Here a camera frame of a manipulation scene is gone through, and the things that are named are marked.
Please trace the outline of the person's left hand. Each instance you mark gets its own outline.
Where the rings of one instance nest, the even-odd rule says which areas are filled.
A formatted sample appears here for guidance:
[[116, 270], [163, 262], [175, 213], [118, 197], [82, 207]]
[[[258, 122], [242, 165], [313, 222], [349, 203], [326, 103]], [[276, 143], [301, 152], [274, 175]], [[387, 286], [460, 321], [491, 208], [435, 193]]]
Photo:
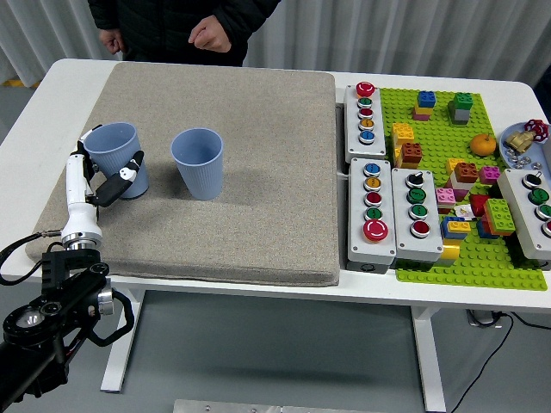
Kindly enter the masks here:
[[191, 31], [189, 44], [210, 52], [229, 52], [232, 43], [215, 15], [203, 18]]

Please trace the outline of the person's right hand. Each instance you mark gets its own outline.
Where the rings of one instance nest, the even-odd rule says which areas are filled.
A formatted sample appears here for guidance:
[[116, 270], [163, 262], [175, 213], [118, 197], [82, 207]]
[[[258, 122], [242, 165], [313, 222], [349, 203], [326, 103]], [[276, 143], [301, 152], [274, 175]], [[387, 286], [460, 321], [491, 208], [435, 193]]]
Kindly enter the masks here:
[[100, 29], [99, 39], [101, 43], [106, 47], [108, 52], [112, 55], [115, 55], [118, 52], [126, 51], [121, 31], [118, 28]]

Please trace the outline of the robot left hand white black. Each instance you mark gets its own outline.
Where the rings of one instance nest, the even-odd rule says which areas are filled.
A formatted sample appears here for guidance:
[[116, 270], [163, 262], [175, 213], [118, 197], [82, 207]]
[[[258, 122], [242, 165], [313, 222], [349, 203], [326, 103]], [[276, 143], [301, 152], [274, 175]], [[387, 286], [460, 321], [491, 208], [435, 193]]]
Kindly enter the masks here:
[[61, 242], [68, 250], [97, 249], [102, 230], [97, 208], [135, 199], [149, 188], [137, 129], [126, 122], [99, 125], [77, 142], [65, 166], [68, 221]]

